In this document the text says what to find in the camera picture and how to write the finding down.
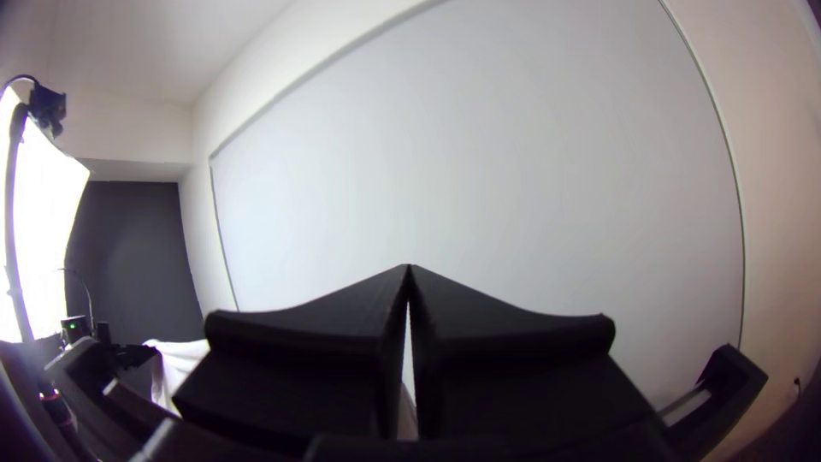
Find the white cloth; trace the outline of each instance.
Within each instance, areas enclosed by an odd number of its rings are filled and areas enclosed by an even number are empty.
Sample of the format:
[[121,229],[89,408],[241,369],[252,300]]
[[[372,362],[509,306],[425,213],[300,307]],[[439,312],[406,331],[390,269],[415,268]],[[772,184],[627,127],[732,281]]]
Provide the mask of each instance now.
[[180,415],[171,397],[177,388],[186,380],[188,374],[208,354],[210,346],[207,340],[174,343],[170,341],[149,340],[143,345],[155,347],[159,355],[154,359],[151,372],[151,400],[154,404]]

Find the light stand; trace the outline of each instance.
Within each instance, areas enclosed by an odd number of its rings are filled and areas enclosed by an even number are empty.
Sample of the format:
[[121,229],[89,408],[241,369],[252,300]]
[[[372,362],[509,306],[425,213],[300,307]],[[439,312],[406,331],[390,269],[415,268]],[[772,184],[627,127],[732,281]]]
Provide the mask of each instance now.
[[[12,113],[9,124],[9,156],[6,160],[5,203],[5,249],[6,249],[6,276],[9,278],[9,296],[12,299],[17,318],[17,326],[24,343],[33,343],[34,334],[26,312],[26,302],[20,282],[20,269],[17,265],[17,248],[15,245],[15,171],[17,168],[17,151],[26,128],[29,116],[37,123],[41,130],[48,131],[51,138],[62,133],[61,120],[66,116],[66,95],[60,94],[41,86],[37,79],[30,75],[19,75],[7,82],[0,89],[0,97],[9,85],[17,80],[30,80],[34,88],[29,95],[29,103],[19,103]],[[43,380],[42,374],[34,374],[38,384],[40,401],[49,413],[54,423],[60,429],[63,437],[74,450],[75,455],[82,461],[97,460],[83,446],[77,432],[71,412],[66,407],[61,395]]]

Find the small black device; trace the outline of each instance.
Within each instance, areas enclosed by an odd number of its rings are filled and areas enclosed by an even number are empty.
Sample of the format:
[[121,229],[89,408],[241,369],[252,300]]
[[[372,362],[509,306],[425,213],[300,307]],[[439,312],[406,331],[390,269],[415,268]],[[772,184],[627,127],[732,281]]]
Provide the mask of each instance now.
[[60,321],[60,325],[62,327],[60,338],[64,347],[92,334],[92,328],[88,325],[85,315],[67,317]]

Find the ceiling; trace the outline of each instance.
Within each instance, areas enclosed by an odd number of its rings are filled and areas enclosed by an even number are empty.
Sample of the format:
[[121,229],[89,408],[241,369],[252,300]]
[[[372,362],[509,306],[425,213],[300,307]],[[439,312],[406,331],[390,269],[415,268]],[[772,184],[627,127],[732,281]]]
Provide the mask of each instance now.
[[293,0],[0,0],[0,69],[191,104]]

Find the black backdrop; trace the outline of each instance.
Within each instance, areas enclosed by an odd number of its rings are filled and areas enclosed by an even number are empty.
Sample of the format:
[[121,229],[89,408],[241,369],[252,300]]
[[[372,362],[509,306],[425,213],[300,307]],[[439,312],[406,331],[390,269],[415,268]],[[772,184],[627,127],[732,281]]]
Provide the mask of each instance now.
[[[94,319],[110,323],[113,342],[204,338],[175,183],[89,182],[65,267],[86,281]],[[65,279],[68,315],[87,314],[82,285],[68,271]],[[149,396],[150,364],[121,379]]]

